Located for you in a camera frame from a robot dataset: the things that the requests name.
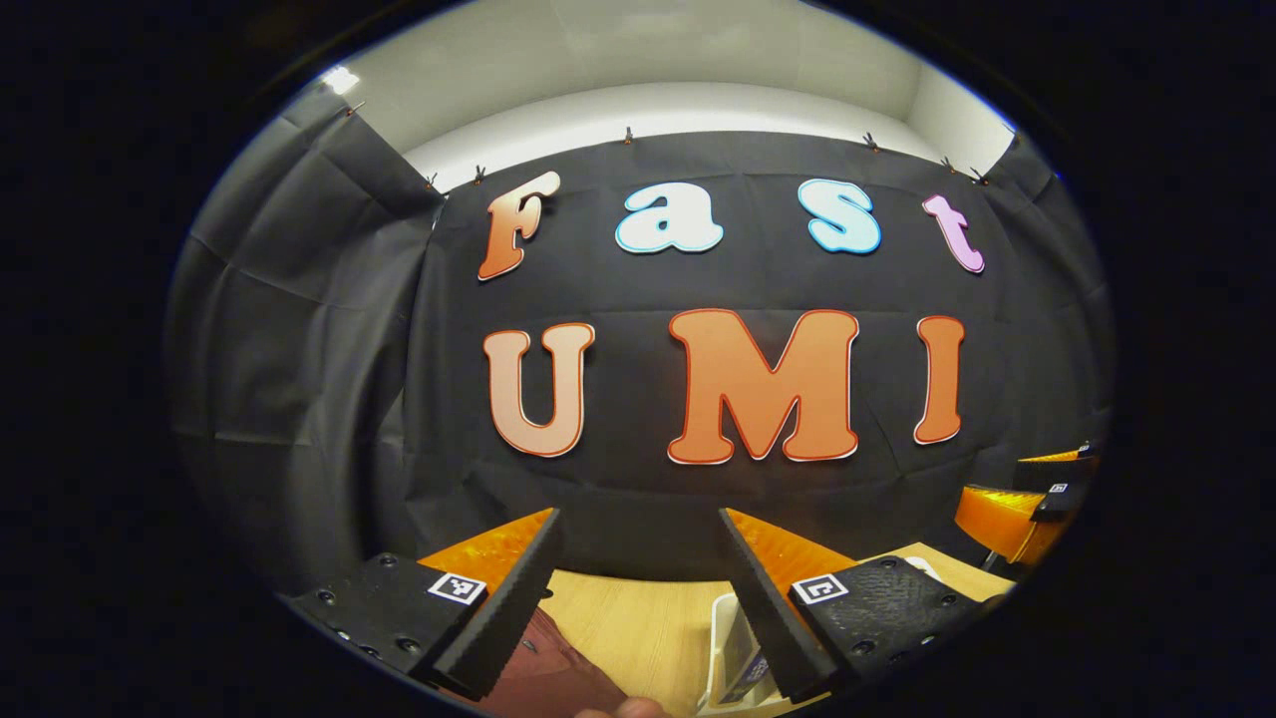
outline pink letter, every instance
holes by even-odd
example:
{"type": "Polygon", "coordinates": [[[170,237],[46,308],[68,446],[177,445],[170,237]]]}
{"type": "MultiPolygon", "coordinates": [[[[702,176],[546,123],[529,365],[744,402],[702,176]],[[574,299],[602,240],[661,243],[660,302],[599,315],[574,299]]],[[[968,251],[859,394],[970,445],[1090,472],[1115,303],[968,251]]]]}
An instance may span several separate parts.
{"type": "Polygon", "coordinates": [[[923,201],[921,208],[931,217],[939,219],[939,230],[944,232],[944,240],[948,241],[948,250],[953,253],[957,261],[962,267],[966,267],[966,270],[975,272],[976,274],[983,272],[984,255],[970,247],[970,242],[966,241],[966,232],[962,231],[967,226],[966,217],[949,207],[948,200],[938,194],[923,201]]]}

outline light blue letter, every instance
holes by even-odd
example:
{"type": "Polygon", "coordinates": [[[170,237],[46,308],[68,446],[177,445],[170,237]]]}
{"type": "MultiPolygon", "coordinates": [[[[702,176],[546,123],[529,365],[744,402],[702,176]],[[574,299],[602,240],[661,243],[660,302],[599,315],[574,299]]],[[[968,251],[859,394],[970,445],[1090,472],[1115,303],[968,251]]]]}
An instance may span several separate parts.
{"type": "Polygon", "coordinates": [[[649,254],[666,246],[704,251],[722,238],[709,193],[694,184],[670,181],[639,189],[625,199],[625,209],[635,212],[616,224],[616,244],[625,251],[649,254]],[[652,207],[661,196],[666,204],[652,207]]]}
{"type": "Polygon", "coordinates": [[[869,214],[873,200],[854,184],[806,180],[798,187],[798,200],[819,217],[812,219],[806,228],[826,250],[866,254],[882,242],[882,227],[869,214]]]}

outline light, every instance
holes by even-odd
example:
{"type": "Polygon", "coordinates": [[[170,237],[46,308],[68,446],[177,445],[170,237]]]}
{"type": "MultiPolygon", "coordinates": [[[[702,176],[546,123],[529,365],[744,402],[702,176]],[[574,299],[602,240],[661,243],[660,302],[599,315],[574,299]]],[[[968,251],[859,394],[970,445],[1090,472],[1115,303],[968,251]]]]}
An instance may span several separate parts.
{"type": "Polygon", "coordinates": [[[359,78],[350,74],[350,70],[342,65],[337,65],[336,68],[328,70],[319,79],[328,83],[328,85],[332,87],[333,92],[337,94],[345,94],[350,92],[351,87],[359,84],[359,78]]]}

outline hand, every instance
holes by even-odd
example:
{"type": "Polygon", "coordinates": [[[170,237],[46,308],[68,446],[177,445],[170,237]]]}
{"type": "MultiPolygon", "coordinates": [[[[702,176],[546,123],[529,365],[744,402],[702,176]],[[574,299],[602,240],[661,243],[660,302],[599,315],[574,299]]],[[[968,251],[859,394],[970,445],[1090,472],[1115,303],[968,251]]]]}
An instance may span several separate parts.
{"type": "Polygon", "coordinates": [[[630,698],[616,708],[615,715],[587,708],[577,713],[575,718],[672,718],[672,715],[665,713],[665,708],[649,698],[630,698]]]}

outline letter m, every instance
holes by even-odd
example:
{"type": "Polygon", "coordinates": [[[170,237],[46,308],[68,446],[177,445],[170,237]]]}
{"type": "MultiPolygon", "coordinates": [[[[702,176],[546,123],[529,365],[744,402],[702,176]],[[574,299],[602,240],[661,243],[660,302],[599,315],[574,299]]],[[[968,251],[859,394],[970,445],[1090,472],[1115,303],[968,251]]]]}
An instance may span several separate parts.
{"type": "Polygon", "coordinates": [[[740,315],[726,309],[683,311],[669,333],[686,347],[686,420],[669,445],[679,464],[721,464],[735,453],[722,436],[722,407],[731,412],[753,459],[771,453],[798,407],[798,427],[785,440],[794,462],[843,459],[855,453],[851,431],[851,342],[859,321],[845,311],[815,310],[798,319],[772,370],[740,315]]]}

